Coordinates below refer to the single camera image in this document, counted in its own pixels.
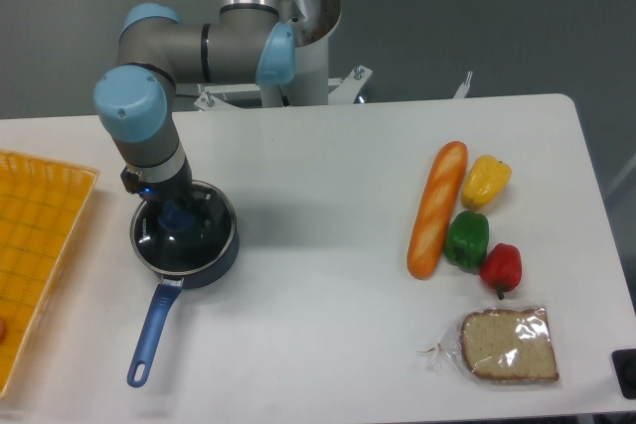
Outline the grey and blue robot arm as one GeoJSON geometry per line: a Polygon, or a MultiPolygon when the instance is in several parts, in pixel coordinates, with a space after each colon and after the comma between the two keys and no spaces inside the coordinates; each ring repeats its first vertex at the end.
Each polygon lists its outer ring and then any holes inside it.
{"type": "Polygon", "coordinates": [[[216,25],[184,26],[156,3],[126,16],[117,66],[97,82],[93,102],[126,163],[126,191],[156,204],[170,231],[190,228],[196,215],[192,174],[172,119],[176,86],[252,81],[283,98],[295,74],[296,43],[279,2],[223,0],[216,25]]]}

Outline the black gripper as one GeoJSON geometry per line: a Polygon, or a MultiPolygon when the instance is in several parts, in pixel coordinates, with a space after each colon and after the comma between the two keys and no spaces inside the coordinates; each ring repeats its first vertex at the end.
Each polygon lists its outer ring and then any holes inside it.
{"type": "Polygon", "coordinates": [[[141,200],[156,204],[174,204],[186,209],[192,203],[197,232],[204,241],[218,240],[218,220],[216,218],[215,194],[207,187],[194,187],[192,171],[187,160],[180,169],[168,179],[149,181],[142,174],[134,173],[125,167],[120,178],[124,189],[141,200]]]}

